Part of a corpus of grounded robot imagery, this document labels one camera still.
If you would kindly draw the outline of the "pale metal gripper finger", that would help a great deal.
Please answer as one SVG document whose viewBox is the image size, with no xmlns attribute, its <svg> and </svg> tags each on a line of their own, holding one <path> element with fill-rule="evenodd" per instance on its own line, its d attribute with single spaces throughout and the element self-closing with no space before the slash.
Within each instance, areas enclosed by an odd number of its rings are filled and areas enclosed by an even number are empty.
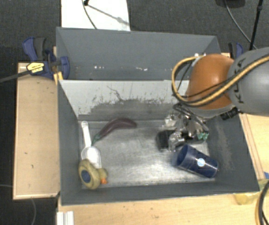
<svg viewBox="0 0 269 225">
<path fill-rule="evenodd" d="M 169 139 L 168 140 L 168 151 L 173 152 L 177 147 L 184 145 L 184 139 Z"/>
<path fill-rule="evenodd" d="M 183 131 L 175 131 L 171 134 L 171 140 L 186 140 L 186 133 Z"/>
</svg>

